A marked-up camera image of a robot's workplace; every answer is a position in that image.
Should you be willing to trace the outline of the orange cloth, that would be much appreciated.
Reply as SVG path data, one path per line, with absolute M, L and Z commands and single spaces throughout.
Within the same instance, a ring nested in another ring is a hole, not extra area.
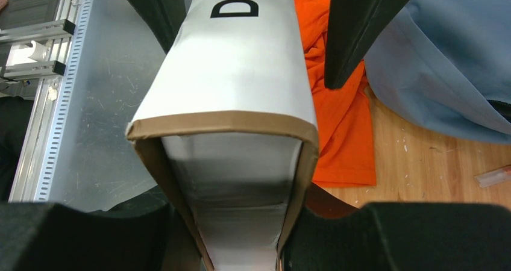
M 318 123 L 320 154 L 313 182 L 335 188 L 375 185 L 365 64 L 358 64 L 341 89 L 327 89 L 324 76 L 330 0 L 295 0 L 295 8 Z

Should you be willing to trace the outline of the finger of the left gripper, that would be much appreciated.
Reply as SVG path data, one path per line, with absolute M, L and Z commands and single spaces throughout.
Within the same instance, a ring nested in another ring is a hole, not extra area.
M 149 26 L 165 53 L 172 47 L 186 17 L 184 0 L 127 0 Z
M 378 35 L 410 0 L 331 0 L 324 83 L 342 88 Z

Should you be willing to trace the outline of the blue grey backpack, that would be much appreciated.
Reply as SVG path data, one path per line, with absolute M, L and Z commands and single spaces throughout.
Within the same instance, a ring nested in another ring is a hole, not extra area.
M 409 122 L 510 143 L 510 0 L 410 0 L 365 66 L 376 97 Z

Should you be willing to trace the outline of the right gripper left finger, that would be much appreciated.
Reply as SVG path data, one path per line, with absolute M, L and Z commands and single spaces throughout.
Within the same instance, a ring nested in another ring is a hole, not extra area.
M 2 270 L 199 270 L 201 255 L 169 205 L 86 213 L 1 204 Z

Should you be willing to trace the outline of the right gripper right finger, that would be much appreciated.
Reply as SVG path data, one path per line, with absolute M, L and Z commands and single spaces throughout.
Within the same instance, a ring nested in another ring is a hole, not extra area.
M 338 219 L 304 210 L 285 270 L 509 270 L 510 211 L 491 204 L 389 203 Z

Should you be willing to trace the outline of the red pen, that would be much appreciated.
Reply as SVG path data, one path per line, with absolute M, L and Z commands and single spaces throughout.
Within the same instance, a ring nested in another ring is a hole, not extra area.
M 510 165 L 475 176 L 481 188 L 490 187 L 502 182 L 510 181 Z

